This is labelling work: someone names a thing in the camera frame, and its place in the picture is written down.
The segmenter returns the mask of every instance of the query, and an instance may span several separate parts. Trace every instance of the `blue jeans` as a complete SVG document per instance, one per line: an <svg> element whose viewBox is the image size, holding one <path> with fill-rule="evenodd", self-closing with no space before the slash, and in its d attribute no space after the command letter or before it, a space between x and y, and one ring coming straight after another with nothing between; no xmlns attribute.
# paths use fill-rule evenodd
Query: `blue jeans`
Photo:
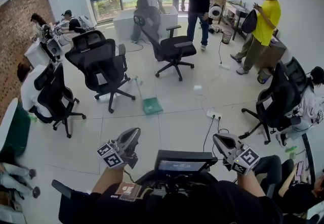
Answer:
<svg viewBox="0 0 324 224"><path fill-rule="evenodd" d="M193 41L194 37L194 29L196 27L197 18L201 21L201 29L202 29L202 39L201 44L207 45L208 43L208 19L203 20L204 13L194 13L194 12L188 12L188 29L187 29L187 36L190 41Z"/></svg>

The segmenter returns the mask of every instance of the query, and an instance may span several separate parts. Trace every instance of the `brick wall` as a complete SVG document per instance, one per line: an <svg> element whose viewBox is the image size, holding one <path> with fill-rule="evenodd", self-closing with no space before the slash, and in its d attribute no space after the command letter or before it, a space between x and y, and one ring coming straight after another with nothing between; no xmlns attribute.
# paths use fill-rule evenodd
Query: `brick wall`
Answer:
<svg viewBox="0 0 324 224"><path fill-rule="evenodd" d="M0 7L0 122L11 100L20 98L17 67L29 63L24 54L32 44L33 13L54 22L48 0L10 0Z"/></svg>

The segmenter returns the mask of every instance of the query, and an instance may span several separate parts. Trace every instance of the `chair base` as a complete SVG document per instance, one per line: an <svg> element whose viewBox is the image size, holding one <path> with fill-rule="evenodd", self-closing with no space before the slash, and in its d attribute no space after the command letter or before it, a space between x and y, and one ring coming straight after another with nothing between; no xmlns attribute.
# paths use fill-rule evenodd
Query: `chair base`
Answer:
<svg viewBox="0 0 324 224"><path fill-rule="evenodd" d="M160 70L155 74L155 76L156 76L156 77L160 77L160 73L161 73L162 71L165 71L166 69L168 69L168 68L170 68L170 67L173 66L173 67L176 68L176 71L177 71L177 73L178 73L178 75L179 75L179 81L182 81L183 79L182 79L182 75L181 75L181 72L180 72L180 70L179 70L178 65L190 66L191 68L194 68L194 65L191 64L191 63L182 62L182 61L179 61L179 60L171 60L171 61L169 61L169 64L168 64L167 66L163 67L162 69L160 69Z"/></svg>
<svg viewBox="0 0 324 224"><path fill-rule="evenodd" d="M76 102L77 104L80 102L77 98L74 98L73 101ZM83 120L85 120L87 118L86 115L84 115L83 113L73 113L73 112L69 113L69 116L73 116L73 115L82 116ZM72 135L69 133L69 128L68 128L68 125L67 125L67 117L64 118L63 120L56 121L54 123L54 125L53 125L53 130L57 130L57 125L60 122L62 122L65 125L66 136L70 139L72 137Z"/></svg>
<svg viewBox="0 0 324 224"><path fill-rule="evenodd" d="M264 121L261 121L255 112L252 112L249 109L243 108L242 113L245 113L245 112L247 112L247 113L251 114L253 117L257 118L259 120L259 123L250 132L245 132L243 135L239 136L238 138L240 140L246 139L248 136L250 136L252 133L254 133L257 128L259 128L262 125L264 127L264 130L265 130L265 133L266 133L267 139L268 139L267 141L264 142L264 144L268 145L271 142L268 125Z"/></svg>
<svg viewBox="0 0 324 224"><path fill-rule="evenodd" d="M114 110L111 108L111 105L112 105L112 101L113 101L113 96L117 93L117 94L120 94L120 95L123 95L123 96L126 96L126 97L129 97L129 98L132 98L132 100L136 100L136 97L135 96L132 96L124 91L121 91L119 90L118 88L120 88L123 84L125 84L126 82L129 82L131 80L130 77L127 77L127 75L125 74L125 79L119 84L119 86L117 86L116 88L114 89L110 89L109 91L105 92L105 93L99 93L97 95L95 95L95 99L96 100L99 100L99 97L100 96L103 96L103 95L106 95L106 94L109 94L110 93L110 99L109 99L109 107L108 107L108 111L110 113L113 113Z"/></svg>

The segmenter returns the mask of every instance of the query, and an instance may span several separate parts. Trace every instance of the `black backpack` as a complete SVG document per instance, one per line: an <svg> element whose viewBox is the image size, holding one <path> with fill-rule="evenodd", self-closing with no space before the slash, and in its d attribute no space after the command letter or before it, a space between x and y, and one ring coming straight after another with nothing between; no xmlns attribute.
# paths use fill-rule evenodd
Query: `black backpack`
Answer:
<svg viewBox="0 0 324 224"><path fill-rule="evenodd" d="M251 33L257 28L257 12L255 12L255 9L253 9L248 16L245 18L243 24L242 24L242 31L245 33Z"/></svg>

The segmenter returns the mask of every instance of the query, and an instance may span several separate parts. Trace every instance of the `woman with long dark hair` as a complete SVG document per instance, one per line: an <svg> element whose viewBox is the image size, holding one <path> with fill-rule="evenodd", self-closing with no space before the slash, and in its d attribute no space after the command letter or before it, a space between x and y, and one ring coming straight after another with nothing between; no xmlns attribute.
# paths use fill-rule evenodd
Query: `woman with long dark hair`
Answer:
<svg viewBox="0 0 324 224"><path fill-rule="evenodd" d="M37 38L39 38L40 46L43 48L43 50L46 52L46 54L50 57L50 59L54 63L56 63L57 61L58 62L62 61L60 59L60 56L56 56L55 58L55 56L47 48L46 41L43 38L43 25L47 24L45 20L40 15L34 13L31 16L30 21L34 23L32 27L32 31L34 33L33 40L35 41L37 40Z"/></svg>
<svg viewBox="0 0 324 224"><path fill-rule="evenodd" d="M324 70L315 67L307 78L306 87L303 91L301 102L296 106L288 118L293 118L295 122L291 127L284 130L276 138L280 145L285 146L287 139L295 140L305 134L313 125L319 124L323 120L324 97L316 97L314 88L324 84Z"/></svg>

